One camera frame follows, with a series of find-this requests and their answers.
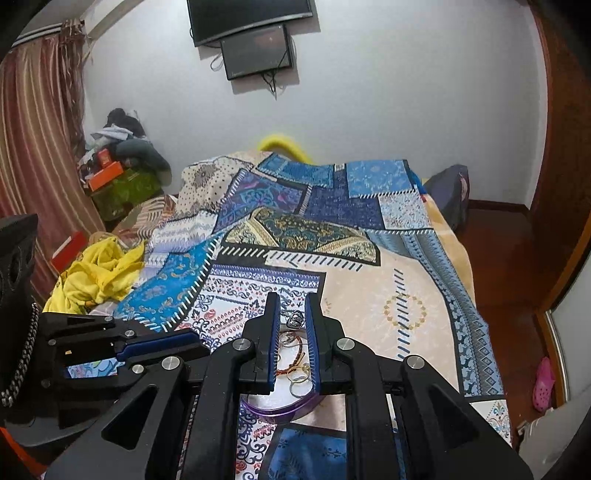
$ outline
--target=wooden door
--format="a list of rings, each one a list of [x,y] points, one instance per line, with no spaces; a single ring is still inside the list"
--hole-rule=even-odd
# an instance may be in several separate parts
[[[544,159],[531,205],[546,261],[563,270],[591,213],[591,80],[553,24],[536,22],[548,78]]]

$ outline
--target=striped curtain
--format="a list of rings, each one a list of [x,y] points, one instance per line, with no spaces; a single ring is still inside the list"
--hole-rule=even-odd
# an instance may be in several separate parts
[[[83,43],[80,24],[66,22],[0,64],[0,216],[39,215],[31,279],[37,300],[53,289],[51,256],[68,236],[105,228],[76,172],[84,152]]]

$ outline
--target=ceiling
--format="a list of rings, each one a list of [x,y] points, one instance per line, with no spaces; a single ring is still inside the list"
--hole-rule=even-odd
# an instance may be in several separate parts
[[[22,33],[79,18],[94,0],[51,0],[24,28]]]

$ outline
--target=wall-mounted tv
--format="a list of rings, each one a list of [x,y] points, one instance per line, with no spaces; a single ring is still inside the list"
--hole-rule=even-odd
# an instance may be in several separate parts
[[[187,0],[195,46],[275,22],[311,17],[309,0]]]

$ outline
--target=metal screw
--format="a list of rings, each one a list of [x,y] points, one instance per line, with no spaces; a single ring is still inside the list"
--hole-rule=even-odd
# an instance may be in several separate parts
[[[350,338],[339,338],[336,341],[336,346],[341,350],[351,350],[355,346],[355,341]]]
[[[177,356],[168,356],[162,360],[162,368],[165,370],[174,370],[181,364]]]
[[[238,338],[232,342],[234,350],[246,350],[251,347],[251,341],[248,338]]]
[[[418,355],[408,356],[407,363],[410,368],[414,368],[415,370],[420,370],[425,366],[425,360],[423,360],[422,356]]]

